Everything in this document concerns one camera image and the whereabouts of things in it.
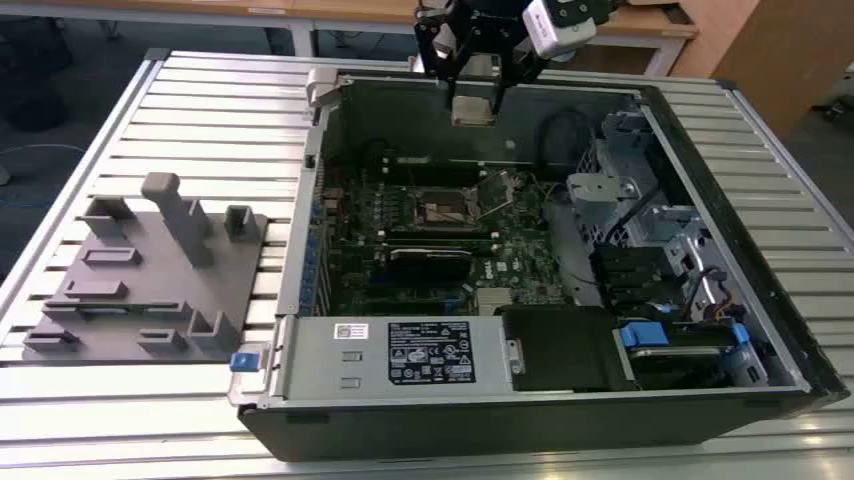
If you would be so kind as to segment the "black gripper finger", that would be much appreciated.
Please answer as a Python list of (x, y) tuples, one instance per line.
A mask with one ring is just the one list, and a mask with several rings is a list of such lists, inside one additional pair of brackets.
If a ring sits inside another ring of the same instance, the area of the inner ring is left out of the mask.
[(434, 46), (434, 40), (446, 24), (445, 17), (419, 17), (414, 31), (425, 74), (446, 84), (445, 103), (446, 107), (451, 109), (457, 91), (457, 78), (462, 67), (457, 61), (455, 54), (451, 53), (449, 57), (442, 58)]
[(537, 53), (529, 36), (498, 33), (494, 43), (499, 57), (499, 75), (493, 91), (493, 111), (499, 112), (509, 89), (518, 84), (533, 83), (549, 60)]

